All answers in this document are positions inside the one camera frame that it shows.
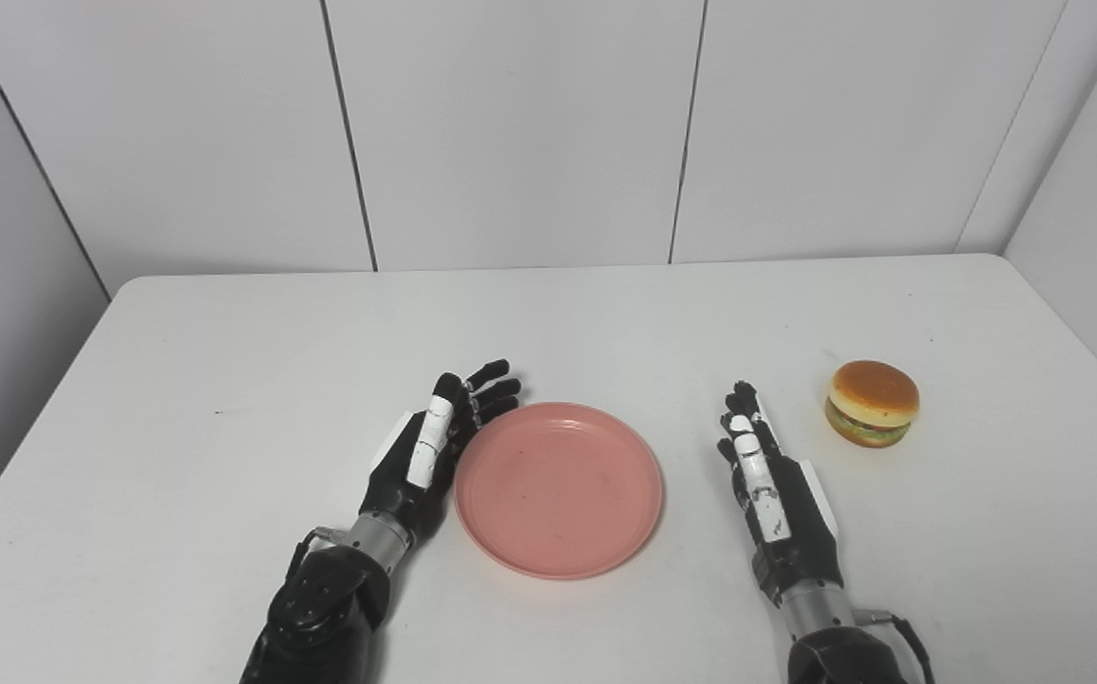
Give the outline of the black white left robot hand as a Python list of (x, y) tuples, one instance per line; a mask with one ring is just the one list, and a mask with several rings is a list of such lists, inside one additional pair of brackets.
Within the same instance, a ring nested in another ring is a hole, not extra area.
[(396, 523), (410, 548), (429, 540), (444, 522), (463, 451), (493, 420), (520, 406), (520, 391), (505, 358), (466, 378), (443, 373), (429, 402), (409, 417), (369, 475), (360, 515)]

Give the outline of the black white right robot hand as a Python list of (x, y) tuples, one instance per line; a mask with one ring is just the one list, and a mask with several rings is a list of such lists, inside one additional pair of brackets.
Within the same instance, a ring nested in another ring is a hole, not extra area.
[(757, 389), (735, 381), (725, 397), (717, 443), (728, 463), (735, 502), (755, 542), (753, 575), (774, 606), (799, 584), (842, 588), (838, 543), (803, 463), (785, 456)]

